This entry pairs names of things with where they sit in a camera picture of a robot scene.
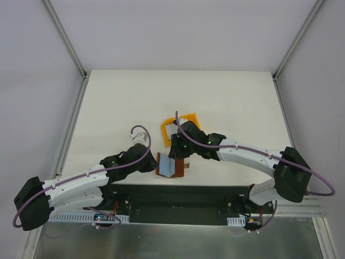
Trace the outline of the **brown leather card holder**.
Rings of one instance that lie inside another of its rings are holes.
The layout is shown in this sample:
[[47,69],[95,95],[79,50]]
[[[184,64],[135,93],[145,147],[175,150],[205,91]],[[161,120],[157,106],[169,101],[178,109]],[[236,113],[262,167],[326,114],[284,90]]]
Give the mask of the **brown leather card holder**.
[[190,167],[189,159],[174,160],[160,152],[157,153],[157,162],[158,167],[155,169],[155,174],[167,179],[183,178],[185,170]]

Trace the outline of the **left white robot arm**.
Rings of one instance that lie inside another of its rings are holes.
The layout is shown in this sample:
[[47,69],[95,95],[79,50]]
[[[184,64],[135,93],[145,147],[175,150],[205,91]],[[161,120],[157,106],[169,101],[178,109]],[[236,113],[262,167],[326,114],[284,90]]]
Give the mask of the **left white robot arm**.
[[115,200],[112,183],[124,180],[131,173],[147,173],[157,167],[150,149],[135,144],[83,172],[45,181],[35,176],[27,180],[14,198],[17,213],[12,224],[29,231],[60,213],[91,207],[108,210]]

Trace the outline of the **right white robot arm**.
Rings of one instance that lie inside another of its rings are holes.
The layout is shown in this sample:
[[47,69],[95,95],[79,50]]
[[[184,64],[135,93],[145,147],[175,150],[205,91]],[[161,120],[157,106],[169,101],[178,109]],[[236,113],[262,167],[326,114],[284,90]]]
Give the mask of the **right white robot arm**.
[[244,145],[218,133],[205,134],[186,119],[174,120],[173,124],[177,129],[171,135],[169,158],[185,159],[197,154],[203,159],[238,163],[270,177],[249,185],[244,196],[232,202],[238,213],[249,215],[280,199],[300,203],[306,195],[310,167],[296,149],[275,151]]

